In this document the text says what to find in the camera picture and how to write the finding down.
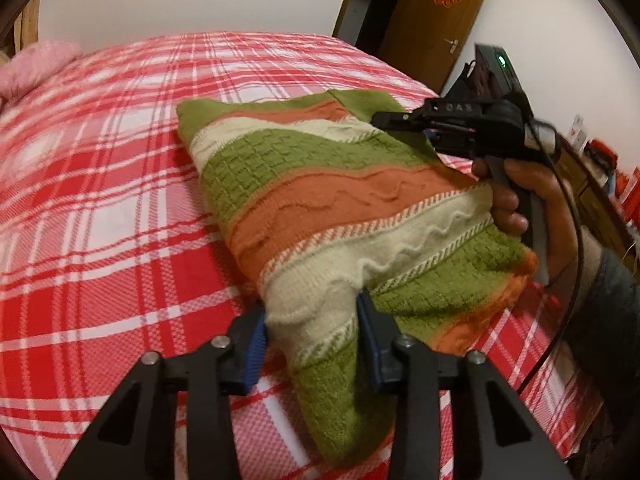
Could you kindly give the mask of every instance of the black cable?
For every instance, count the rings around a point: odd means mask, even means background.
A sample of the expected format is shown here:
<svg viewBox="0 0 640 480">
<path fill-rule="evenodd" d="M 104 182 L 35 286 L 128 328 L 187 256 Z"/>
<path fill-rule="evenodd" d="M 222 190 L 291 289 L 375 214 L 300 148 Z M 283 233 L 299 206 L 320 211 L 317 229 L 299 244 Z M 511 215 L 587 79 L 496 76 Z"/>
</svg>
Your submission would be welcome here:
<svg viewBox="0 0 640 480">
<path fill-rule="evenodd" d="M 553 351 L 556 349 L 556 347 L 560 343 L 560 340 L 562 339 L 562 336 L 564 335 L 564 332 L 566 331 L 566 328 L 568 327 L 569 322 L 571 321 L 571 318 L 574 314 L 575 303 L 578 299 L 578 292 L 580 291 L 580 283 L 582 281 L 582 274 L 584 270 L 584 240 L 582 239 L 582 228 L 581 228 L 580 216 L 578 215 L 578 211 L 574 205 L 574 201 L 569 196 L 569 191 L 564 186 L 564 183 L 562 182 L 562 178 L 560 177 L 558 170 L 556 170 L 556 166 L 554 165 L 554 162 L 551 160 L 551 157 L 545 151 L 535 126 L 546 126 L 547 128 L 551 128 L 554 131 L 554 134 L 556 135 L 556 142 L 558 142 L 557 139 L 558 139 L 559 133 L 552 124 L 545 123 L 539 120 L 531 120 L 529 122 L 529 128 L 531 129 L 533 137 L 536 139 L 536 142 L 540 147 L 540 151 L 544 154 L 543 156 L 546 159 L 546 164 L 548 165 L 549 169 L 553 171 L 553 174 L 556 180 L 558 181 L 558 184 L 560 185 L 560 189 L 562 190 L 562 195 L 564 196 L 564 199 L 566 200 L 566 203 L 569 207 L 569 211 L 571 212 L 571 218 L 574 221 L 575 235 L 578 238 L 578 268 L 577 268 L 577 274 L 575 277 L 574 291 L 571 294 L 571 300 L 569 300 L 569 305 L 567 306 L 564 316 L 562 316 L 562 321 L 560 322 L 558 330 L 556 331 L 556 334 L 554 335 L 553 339 L 549 343 L 549 346 L 540 356 L 540 359 L 538 359 L 534 367 L 531 369 L 531 371 L 527 374 L 527 376 L 522 381 L 522 384 L 518 388 L 519 395 L 521 395 L 523 391 L 526 389 L 526 387 L 529 386 L 529 383 L 532 381 L 533 377 L 535 377 L 536 374 L 540 371 L 540 368 L 542 368 L 542 365 L 545 363 L 547 359 L 549 359 L 549 356 L 553 353 Z"/>
</svg>

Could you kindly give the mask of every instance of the folded sweater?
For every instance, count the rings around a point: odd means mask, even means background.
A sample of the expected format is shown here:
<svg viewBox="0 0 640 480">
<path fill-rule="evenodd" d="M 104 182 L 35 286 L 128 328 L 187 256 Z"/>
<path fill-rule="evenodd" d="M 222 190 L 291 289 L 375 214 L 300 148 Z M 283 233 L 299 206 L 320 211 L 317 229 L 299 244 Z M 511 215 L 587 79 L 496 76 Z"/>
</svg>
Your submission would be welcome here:
<svg viewBox="0 0 640 480">
<path fill-rule="evenodd" d="M 382 92 L 328 91 L 177 110 L 206 202 L 334 466 L 366 458 L 393 423 L 358 358 L 363 286 L 404 332 L 462 354 L 536 267 L 494 226 L 491 188 L 444 166 L 423 136 L 371 126 L 379 110 L 402 107 Z"/>
</svg>

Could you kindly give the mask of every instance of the plaid bedspread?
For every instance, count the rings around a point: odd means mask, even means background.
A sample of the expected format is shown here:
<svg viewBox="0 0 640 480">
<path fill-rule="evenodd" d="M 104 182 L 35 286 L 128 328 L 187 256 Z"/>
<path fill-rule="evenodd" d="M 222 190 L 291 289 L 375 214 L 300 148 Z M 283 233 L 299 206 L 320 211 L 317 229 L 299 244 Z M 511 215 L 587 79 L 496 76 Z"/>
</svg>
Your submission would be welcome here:
<svg viewBox="0 0 640 480">
<path fill-rule="evenodd" d="M 0 116 L 0 425 L 40 480 L 55 478 L 145 350 L 192 351 L 224 332 L 253 293 L 204 210 L 175 106 L 330 88 L 382 89 L 407 108 L 434 95 L 334 38 L 187 34 L 84 56 Z M 469 161 L 446 162 L 470 170 Z M 476 348 L 516 384 L 559 316 L 530 286 Z M 565 456 L 600 405 L 565 350 L 526 402 Z M 252 394 L 231 407 L 246 480 L 386 476 L 390 441 L 353 470 L 322 463 L 273 350 Z M 441 407 L 446 478 L 447 395 Z M 177 478 L 186 477 L 184 420 L 181 405 Z"/>
</svg>

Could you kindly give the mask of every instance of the screw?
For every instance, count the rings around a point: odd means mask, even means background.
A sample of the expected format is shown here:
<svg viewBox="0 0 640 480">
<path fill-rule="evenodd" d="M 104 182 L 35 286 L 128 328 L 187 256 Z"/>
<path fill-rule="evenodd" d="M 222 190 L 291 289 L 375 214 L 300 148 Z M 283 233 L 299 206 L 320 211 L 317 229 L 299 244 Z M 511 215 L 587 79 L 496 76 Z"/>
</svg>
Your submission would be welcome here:
<svg viewBox="0 0 640 480">
<path fill-rule="evenodd" d="M 469 359 L 475 365 L 481 365 L 486 361 L 486 355 L 479 350 L 472 350 L 466 354 L 466 358 Z"/>
<path fill-rule="evenodd" d="M 217 335 L 211 340 L 211 346 L 213 348 L 226 348 L 231 345 L 231 339 L 226 335 Z"/>
<path fill-rule="evenodd" d="M 400 334 L 394 339 L 394 342 L 400 348 L 411 348 L 415 345 L 415 339 L 408 334 Z"/>
<path fill-rule="evenodd" d="M 142 354 L 140 360 L 143 365 L 151 366 L 156 364 L 160 359 L 160 354 L 158 352 L 154 352 L 153 350 L 149 352 L 145 352 Z"/>
</svg>

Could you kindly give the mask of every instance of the open door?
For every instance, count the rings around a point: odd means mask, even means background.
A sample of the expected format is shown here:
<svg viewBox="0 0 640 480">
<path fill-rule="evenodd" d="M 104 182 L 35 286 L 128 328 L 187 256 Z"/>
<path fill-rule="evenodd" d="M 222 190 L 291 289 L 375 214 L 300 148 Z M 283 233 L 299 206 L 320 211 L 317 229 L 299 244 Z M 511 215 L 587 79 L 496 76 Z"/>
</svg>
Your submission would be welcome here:
<svg viewBox="0 0 640 480">
<path fill-rule="evenodd" d="M 440 93 L 483 0 L 398 0 L 378 57 Z"/>
</svg>

